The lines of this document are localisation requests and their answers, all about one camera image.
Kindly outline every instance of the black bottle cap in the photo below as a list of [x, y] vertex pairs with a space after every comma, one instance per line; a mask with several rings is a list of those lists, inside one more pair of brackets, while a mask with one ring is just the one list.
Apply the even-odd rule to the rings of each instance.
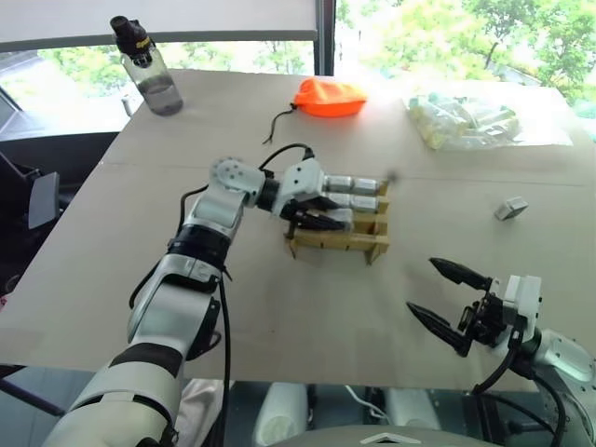
[[110, 25], [115, 32], [115, 44], [121, 52], [134, 56], [149, 49], [152, 41], [138, 20], [116, 16], [110, 20]]

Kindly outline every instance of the clear plastic bag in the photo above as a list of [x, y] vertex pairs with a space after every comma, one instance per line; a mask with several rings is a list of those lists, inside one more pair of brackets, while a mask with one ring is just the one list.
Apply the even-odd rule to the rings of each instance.
[[425, 143], [438, 151], [572, 145], [567, 133], [554, 123], [480, 97], [432, 92], [412, 96], [406, 107]]

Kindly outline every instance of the metal cylinder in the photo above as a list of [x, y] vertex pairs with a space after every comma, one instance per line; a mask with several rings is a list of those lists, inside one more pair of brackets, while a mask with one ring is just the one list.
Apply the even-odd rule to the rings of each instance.
[[324, 196], [335, 202], [340, 208], [350, 208], [361, 212], [377, 212], [379, 210], [379, 199], [376, 196], [355, 196], [342, 193], [325, 193]]
[[330, 193], [349, 193], [375, 196], [381, 184], [374, 179], [360, 179], [349, 175], [326, 175], [324, 190]]

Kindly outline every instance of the orange bag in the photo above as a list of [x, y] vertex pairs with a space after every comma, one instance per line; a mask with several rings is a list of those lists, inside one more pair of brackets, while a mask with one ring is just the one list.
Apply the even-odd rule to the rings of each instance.
[[294, 104], [309, 115], [348, 116], [357, 114], [366, 98], [366, 93], [356, 86], [311, 77], [300, 85]]

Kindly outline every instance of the black strap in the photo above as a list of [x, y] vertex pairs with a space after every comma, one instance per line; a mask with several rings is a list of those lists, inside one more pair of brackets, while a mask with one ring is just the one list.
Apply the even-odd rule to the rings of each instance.
[[267, 144], [268, 142], [273, 142], [273, 134], [276, 131], [276, 121], [278, 120], [278, 118], [282, 115], [291, 114], [297, 108], [298, 108], [298, 106], [296, 104], [294, 104], [293, 102], [290, 102], [290, 109], [288, 109], [284, 112], [279, 112], [277, 115], [275, 115], [275, 117], [271, 121], [271, 131], [269, 132], [269, 136], [265, 139], [263, 144]]

